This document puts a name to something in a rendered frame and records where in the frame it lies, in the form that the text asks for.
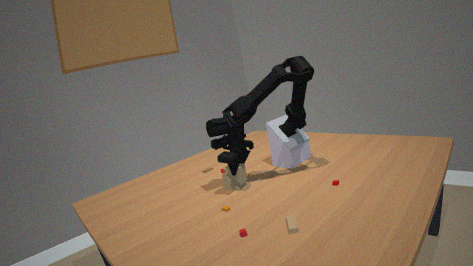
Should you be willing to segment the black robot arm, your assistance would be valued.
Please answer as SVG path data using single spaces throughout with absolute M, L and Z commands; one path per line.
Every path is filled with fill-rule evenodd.
M 287 72 L 285 67 L 290 67 Z M 277 64 L 272 71 L 247 95 L 240 96 L 231 105 L 222 111 L 222 118 L 214 118 L 206 122 L 206 131 L 209 137 L 223 135 L 211 141 L 212 149 L 227 149 L 228 139 L 224 134 L 244 133 L 244 123 L 247 123 L 256 113 L 258 105 L 269 96 L 281 83 L 293 82 L 291 103 L 286 106 L 288 119 L 278 126 L 287 137 L 296 133 L 296 129 L 305 127 L 306 113 L 304 99 L 307 82 L 313 78 L 314 68 L 303 56 L 294 56 Z M 234 115 L 231 116 L 230 111 Z

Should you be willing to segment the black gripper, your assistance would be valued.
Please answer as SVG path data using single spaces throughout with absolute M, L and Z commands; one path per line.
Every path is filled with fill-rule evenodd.
M 253 142 L 251 140 L 244 140 L 246 134 L 229 134 L 226 136 L 228 139 L 228 146 L 223 153 L 217 156 L 218 163 L 227 163 L 232 175 L 236 175 L 239 164 L 245 164 L 245 161 L 248 158 L 248 155 L 251 151 L 247 150 L 246 147 L 249 147 L 251 150 L 253 148 Z

